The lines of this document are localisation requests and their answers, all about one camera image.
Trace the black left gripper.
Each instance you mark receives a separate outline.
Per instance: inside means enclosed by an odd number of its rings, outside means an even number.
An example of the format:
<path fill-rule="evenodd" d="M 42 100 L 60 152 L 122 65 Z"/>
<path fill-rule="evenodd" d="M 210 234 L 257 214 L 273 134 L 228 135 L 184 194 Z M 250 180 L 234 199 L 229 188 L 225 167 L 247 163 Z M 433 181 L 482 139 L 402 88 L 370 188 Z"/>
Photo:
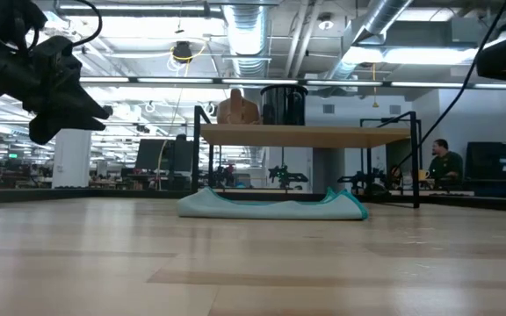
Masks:
<path fill-rule="evenodd" d="M 81 62 L 73 43 L 54 36 L 26 54 L 13 53 L 0 43 L 0 96 L 8 95 L 37 112 L 29 122 L 30 140 L 47 144 L 59 131 L 103 131 L 110 106 L 97 103 L 79 83 Z"/>

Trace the dark blue enamel mug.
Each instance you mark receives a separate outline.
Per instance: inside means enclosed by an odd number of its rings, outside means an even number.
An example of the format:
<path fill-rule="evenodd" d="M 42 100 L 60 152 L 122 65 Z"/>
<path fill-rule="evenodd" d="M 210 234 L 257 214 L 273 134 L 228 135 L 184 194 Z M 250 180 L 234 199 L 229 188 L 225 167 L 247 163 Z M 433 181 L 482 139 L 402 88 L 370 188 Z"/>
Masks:
<path fill-rule="evenodd" d="M 306 88 L 297 84 L 276 84 L 263 88 L 260 94 L 263 125 L 305 125 Z"/>

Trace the wooden shelf board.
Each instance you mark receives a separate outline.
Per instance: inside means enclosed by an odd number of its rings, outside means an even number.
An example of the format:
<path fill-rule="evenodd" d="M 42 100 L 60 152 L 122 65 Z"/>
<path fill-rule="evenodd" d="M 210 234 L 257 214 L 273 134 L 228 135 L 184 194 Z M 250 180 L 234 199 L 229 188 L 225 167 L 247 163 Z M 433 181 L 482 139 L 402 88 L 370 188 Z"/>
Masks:
<path fill-rule="evenodd" d="M 408 128 L 203 124 L 211 145 L 251 147 L 372 148 L 410 137 Z"/>

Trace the white column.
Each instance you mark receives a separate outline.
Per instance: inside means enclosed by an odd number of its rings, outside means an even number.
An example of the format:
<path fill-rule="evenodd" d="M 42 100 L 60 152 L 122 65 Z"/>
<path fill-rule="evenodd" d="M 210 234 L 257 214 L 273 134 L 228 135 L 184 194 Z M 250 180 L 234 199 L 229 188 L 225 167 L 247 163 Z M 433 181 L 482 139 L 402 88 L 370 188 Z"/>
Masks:
<path fill-rule="evenodd" d="M 52 188 L 89 185 L 91 131 L 62 129 L 55 137 Z"/>

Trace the black computer monitor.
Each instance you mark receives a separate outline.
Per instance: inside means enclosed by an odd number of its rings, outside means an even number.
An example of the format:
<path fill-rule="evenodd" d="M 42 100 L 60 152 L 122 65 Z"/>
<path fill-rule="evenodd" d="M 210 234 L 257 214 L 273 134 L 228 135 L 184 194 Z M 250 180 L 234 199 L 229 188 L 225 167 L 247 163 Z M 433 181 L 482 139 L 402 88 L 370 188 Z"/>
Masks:
<path fill-rule="evenodd" d="M 187 139 L 140 141 L 135 167 L 147 170 L 190 172 L 193 142 Z"/>

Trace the long led light bar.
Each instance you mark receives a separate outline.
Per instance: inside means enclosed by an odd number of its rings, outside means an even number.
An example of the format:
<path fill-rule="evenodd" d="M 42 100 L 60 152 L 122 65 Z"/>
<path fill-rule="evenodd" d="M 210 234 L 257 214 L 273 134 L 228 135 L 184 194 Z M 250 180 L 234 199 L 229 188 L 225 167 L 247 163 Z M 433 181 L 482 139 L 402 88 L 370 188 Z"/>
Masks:
<path fill-rule="evenodd" d="M 391 81 L 333 81 L 333 80 L 294 80 L 294 79 L 251 79 L 251 78 L 198 78 L 198 77 L 126 77 L 126 76 L 87 76 L 81 83 L 114 84 L 171 84 L 171 85 L 242 85 L 268 86 L 273 84 L 299 84 L 307 87 L 373 87 L 373 88 L 419 88 L 419 89 L 459 89 L 462 83 L 427 83 L 427 82 L 391 82 Z"/>

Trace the teal folded cloth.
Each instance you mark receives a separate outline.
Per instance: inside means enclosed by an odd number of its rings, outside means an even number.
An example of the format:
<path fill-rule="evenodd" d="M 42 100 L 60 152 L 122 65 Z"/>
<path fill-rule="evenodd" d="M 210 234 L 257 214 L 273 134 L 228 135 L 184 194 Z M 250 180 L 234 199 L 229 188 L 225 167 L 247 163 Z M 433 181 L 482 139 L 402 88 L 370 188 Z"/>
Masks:
<path fill-rule="evenodd" d="M 365 220 L 366 207 L 347 190 L 328 188 L 318 202 L 234 201 L 212 189 L 203 189 L 176 203 L 177 215 L 210 219 Z"/>

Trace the person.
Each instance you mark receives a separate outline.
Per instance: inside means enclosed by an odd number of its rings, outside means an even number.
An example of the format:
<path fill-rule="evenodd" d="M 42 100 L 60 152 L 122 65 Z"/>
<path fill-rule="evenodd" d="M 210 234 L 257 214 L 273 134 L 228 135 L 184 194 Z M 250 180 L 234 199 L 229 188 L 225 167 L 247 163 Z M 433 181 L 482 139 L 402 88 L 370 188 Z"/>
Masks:
<path fill-rule="evenodd" d="M 437 139 L 432 145 L 432 159 L 429 172 L 436 181 L 450 181 L 459 183 L 463 177 L 463 158 L 460 154 L 449 149 L 448 142 Z"/>

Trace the black cabinet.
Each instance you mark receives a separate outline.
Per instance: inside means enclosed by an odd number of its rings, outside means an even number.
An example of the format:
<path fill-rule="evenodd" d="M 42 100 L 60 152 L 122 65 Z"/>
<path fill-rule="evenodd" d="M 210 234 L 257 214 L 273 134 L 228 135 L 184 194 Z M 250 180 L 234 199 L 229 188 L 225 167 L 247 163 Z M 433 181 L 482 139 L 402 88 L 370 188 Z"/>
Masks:
<path fill-rule="evenodd" d="M 477 197 L 506 198 L 506 142 L 468 142 L 464 186 Z"/>

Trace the silver ribbed air duct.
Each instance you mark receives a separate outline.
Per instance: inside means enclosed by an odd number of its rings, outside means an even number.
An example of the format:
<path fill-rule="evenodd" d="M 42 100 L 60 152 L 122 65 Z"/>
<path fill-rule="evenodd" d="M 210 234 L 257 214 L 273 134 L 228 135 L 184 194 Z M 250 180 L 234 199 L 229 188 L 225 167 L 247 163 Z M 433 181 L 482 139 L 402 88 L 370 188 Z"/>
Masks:
<path fill-rule="evenodd" d="M 224 5 L 234 77 L 265 78 L 268 73 L 268 9 L 260 5 Z"/>

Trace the silver smooth air duct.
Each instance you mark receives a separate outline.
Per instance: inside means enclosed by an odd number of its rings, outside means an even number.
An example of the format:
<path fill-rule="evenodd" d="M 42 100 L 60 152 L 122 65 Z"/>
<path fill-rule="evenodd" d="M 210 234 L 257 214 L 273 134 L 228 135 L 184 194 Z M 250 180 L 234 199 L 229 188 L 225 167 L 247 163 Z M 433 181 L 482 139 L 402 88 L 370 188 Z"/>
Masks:
<path fill-rule="evenodd" d="M 361 41 L 372 39 L 377 44 L 386 40 L 387 30 L 413 3 L 413 0 L 371 0 L 367 12 L 352 19 L 346 26 L 341 39 L 341 55 L 325 75 L 326 80 L 346 80 L 359 61 L 347 57 Z"/>

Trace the black metal shelf frame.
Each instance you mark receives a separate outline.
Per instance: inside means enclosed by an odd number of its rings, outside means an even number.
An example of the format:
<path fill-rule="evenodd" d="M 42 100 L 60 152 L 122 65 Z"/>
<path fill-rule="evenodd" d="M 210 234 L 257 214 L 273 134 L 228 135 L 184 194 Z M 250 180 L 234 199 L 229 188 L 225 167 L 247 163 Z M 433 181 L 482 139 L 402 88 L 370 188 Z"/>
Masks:
<path fill-rule="evenodd" d="M 200 135 L 200 127 L 203 124 L 211 124 L 210 118 L 206 115 L 203 108 L 199 105 L 194 107 L 194 119 L 193 119 L 193 162 L 192 162 L 192 191 L 196 192 L 199 190 L 199 145 L 200 141 L 203 140 Z M 418 131 L 416 113 L 408 111 L 398 117 L 391 118 L 381 125 L 376 126 L 377 128 L 408 128 L 410 130 L 410 153 L 406 156 L 407 159 L 411 160 L 411 175 L 412 175 L 412 196 L 411 203 L 415 208 L 420 206 L 420 189 L 419 189 L 419 178 L 418 171 L 420 169 L 421 162 L 421 149 L 419 142 L 421 141 L 421 135 Z M 208 171 L 207 171 L 207 183 L 208 187 L 214 187 L 216 182 L 213 178 L 213 155 L 214 148 L 219 145 L 209 145 L 208 149 Z M 368 171 L 372 170 L 372 148 L 365 148 L 367 150 L 366 167 Z"/>

